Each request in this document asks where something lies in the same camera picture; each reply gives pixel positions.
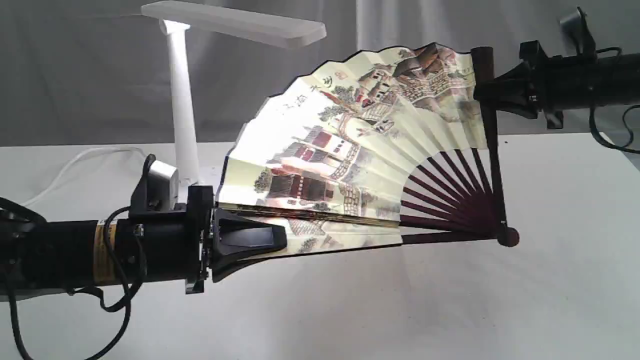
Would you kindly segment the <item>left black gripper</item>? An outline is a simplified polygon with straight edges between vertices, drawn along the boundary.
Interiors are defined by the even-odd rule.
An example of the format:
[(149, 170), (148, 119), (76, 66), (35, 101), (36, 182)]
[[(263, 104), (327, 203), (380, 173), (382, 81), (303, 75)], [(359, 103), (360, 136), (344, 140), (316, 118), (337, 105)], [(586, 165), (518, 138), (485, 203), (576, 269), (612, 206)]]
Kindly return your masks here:
[(284, 227), (243, 218), (228, 210), (214, 208), (214, 189), (210, 185), (188, 187), (185, 234), (187, 272), (185, 293), (201, 294), (210, 264), (211, 279), (219, 283), (234, 272), (287, 247)]

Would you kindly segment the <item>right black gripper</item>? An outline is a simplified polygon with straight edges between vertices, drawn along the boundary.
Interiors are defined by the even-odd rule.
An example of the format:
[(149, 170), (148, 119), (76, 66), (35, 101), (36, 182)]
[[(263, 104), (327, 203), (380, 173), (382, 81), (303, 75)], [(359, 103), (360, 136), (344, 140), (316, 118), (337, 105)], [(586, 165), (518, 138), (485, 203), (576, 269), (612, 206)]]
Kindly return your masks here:
[[(517, 66), (489, 82), (490, 96), (475, 95), (475, 100), (524, 119), (536, 119), (540, 113), (548, 130), (562, 130), (563, 112), (554, 109), (546, 80), (551, 58), (539, 41), (526, 41), (519, 44), (519, 59)], [(525, 90), (526, 96), (520, 96)]]

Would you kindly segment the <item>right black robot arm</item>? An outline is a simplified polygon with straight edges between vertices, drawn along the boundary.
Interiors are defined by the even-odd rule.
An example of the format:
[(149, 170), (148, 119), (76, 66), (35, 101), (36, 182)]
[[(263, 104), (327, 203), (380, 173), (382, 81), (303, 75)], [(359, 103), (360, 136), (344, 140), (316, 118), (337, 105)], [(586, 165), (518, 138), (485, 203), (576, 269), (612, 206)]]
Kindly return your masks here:
[(563, 128), (563, 112), (639, 103), (640, 55), (549, 57), (539, 41), (519, 46), (519, 64), (496, 79), (480, 80), (474, 98), (526, 119), (543, 114), (549, 130)]

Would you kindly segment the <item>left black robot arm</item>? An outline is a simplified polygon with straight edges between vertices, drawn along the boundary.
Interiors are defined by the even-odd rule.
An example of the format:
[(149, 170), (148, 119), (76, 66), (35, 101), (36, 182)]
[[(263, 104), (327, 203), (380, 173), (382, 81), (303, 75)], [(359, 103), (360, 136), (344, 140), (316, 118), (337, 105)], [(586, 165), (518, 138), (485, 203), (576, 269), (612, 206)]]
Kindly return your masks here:
[(285, 249), (281, 225), (215, 207), (211, 186), (191, 186), (185, 203), (164, 202), (137, 190), (126, 218), (46, 221), (1, 199), (1, 264), (19, 299), (126, 284), (185, 282), (201, 294), (209, 275), (219, 281), (252, 256)]

